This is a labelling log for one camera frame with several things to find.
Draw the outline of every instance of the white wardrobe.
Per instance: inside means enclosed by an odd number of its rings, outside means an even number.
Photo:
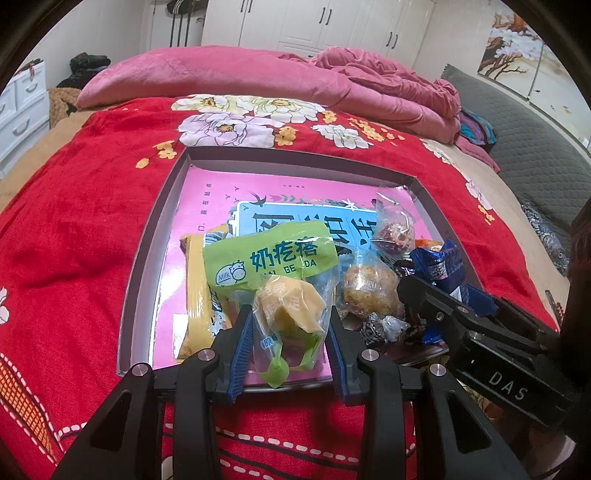
[[[434,0],[209,0],[202,45],[291,52],[373,51],[412,67]]]

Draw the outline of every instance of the blue label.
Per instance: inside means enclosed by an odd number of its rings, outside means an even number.
[[[302,205],[297,203],[239,202],[236,211],[238,235],[264,232],[285,222],[322,220],[337,245],[345,248],[369,249],[376,227],[373,210],[352,209],[333,205]],[[281,255],[290,252],[286,246]]]
[[[277,335],[275,335],[274,333],[269,337],[264,337],[263,340],[261,340],[261,348],[263,350],[267,350],[268,348],[271,348],[273,345],[275,345],[276,341]]]

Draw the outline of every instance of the gray mattress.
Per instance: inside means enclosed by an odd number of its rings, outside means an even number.
[[[521,203],[530,202],[570,250],[570,224],[591,196],[591,164],[547,121],[496,87],[448,65],[442,75],[462,106],[499,139],[490,155]]]

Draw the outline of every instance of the cow logo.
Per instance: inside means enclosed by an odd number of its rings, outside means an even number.
[[[234,285],[245,278],[246,270],[244,269],[244,262],[238,261],[220,268],[216,274],[216,285],[226,287],[228,285]]]

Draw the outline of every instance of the drawer handle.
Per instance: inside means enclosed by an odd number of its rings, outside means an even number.
[[[15,134],[17,137],[20,137],[24,132],[27,131],[29,128],[29,124],[31,123],[31,119],[27,118],[27,121],[16,127],[12,133]]]

